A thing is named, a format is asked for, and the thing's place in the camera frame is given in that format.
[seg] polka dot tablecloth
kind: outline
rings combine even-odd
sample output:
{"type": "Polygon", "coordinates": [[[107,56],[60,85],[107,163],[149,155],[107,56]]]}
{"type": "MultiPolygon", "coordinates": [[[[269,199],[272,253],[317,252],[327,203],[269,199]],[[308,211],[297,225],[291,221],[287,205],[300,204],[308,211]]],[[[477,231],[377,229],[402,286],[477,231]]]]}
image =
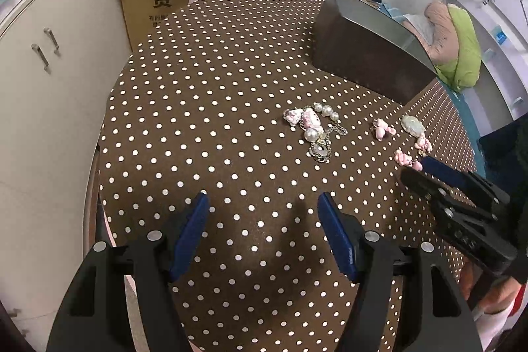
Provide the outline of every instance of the polka dot tablecloth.
{"type": "MultiPolygon", "coordinates": [[[[203,350],[332,351],[357,286],[325,241],[317,197],[334,196],[365,229],[401,245],[428,240],[457,274],[459,254],[436,238],[426,203],[392,160],[416,155],[400,127],[416,115],[433,155],[475,169],[455,107],[433,81],[406,107],[311,65],[323,0],[201,0],[172,15],[131,56],[102,127],[100,196],[118,245],[158,229],[201,190],[211,207],[189,271],[173,286],[189,338],[203,350]],[[330,163],[308,155],[286,108],[339,112],[330,163]],[[373,139],[372,120],[398,133],[373,139]]],[[[394,279],[380,350],[390,350],[401,280],[394,279]]]]}

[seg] jewelry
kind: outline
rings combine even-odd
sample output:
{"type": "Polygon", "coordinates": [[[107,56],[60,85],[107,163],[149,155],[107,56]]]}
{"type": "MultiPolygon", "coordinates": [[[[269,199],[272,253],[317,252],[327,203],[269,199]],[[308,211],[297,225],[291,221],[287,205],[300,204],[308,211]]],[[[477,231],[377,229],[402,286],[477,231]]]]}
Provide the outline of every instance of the jewelry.
{"type": "Polygon", "coordinates": [[[332,156],[330,134],[335,131],[337,134],[345,136],[348,133],[347,129],[338,123],[339,114],[334,112],[330,105],[323,105],[318,102],[315,102],[313,106],[306,105],[304,108],[285,110],[283,118],[292,127],[299,124],[304,131],[304,139],[310,143],[308,152],[319,163],[328,163],[332,156]],[[329,123],[327,130],[321,126],[317,112],[320,112],[323,117],[329,117],[331,123],[329,123]]]}

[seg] dark brown box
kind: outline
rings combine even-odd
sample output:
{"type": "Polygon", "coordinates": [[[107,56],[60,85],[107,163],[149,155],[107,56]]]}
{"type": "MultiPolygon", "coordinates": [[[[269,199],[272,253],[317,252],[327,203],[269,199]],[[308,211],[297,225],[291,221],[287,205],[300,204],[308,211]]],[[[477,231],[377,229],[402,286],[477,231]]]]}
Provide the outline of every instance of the dark brown box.
{"type": "Polygon", "coordinates": [[[315,67],[402,105],[436,77],[418,39],[361,0],[325,0],[313,32],[315,67]]]}

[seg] table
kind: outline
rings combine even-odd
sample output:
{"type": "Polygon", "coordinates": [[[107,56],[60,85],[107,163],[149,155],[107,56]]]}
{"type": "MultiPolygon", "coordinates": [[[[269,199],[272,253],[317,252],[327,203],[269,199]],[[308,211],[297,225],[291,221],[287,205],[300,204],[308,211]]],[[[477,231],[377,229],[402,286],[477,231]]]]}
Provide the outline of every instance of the table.
{"type": "MultiPolygon", "coordinates": [[[[413,155],[399,125],[427,127],[433,155],[475,169],[464,127],[434,80],[406,107],[311,65],[322,0],[201,0],[170,16],[138,47],[110,94],[99,144],[100,196],[118,245],[162,226],[201,190],[210,216],[173,298],[204,350],[332,351],[357,286],[341,275],[316,215],[330,191],[346,213],[399,244],[431,241],[450,261],[428,206],[398,181],[391,159],[413,155]],[[282,112],[330,104],[345,137],[330,163],[307,155],[282,112]],[[372,138],[384,118],[397,135],[372,138]]],[[[390,350],[401,283],[394,280],[380,350],[390,350]]]]}

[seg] brown cardboard box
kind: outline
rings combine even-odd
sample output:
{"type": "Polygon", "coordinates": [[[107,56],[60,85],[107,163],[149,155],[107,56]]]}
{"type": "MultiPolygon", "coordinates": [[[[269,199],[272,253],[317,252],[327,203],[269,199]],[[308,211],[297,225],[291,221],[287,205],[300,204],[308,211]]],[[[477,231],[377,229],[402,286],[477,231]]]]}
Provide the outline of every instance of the brown cardboard box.
{"type": "Polygon", "coordinates": [[[189,0],[121,0],[132,50],[167,16],[179,11],[188,2],[189,0]]]}

